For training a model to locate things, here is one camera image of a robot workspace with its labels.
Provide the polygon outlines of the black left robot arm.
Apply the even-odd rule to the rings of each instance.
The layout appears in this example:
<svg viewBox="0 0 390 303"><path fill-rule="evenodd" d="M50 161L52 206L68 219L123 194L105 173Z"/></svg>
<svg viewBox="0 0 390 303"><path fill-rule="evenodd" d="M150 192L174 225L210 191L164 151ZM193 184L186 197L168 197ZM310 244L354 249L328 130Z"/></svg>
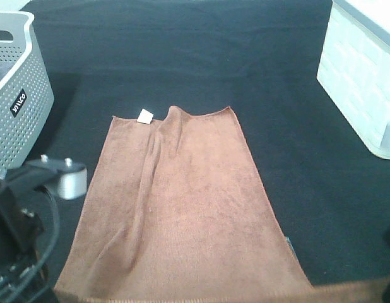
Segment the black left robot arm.
<svg viewBox="0 0 390 303"><path fill-rule="evenodd" d="M60 216L46 184L58 176L54 169L30 165L14 169L0 179L0 302L58 302L49 283L47 260L60 234ZM52 212L53 232L47 248L37 252L44 231L39 216L21 208L18 200L29 191L41 191Z"/></svg>

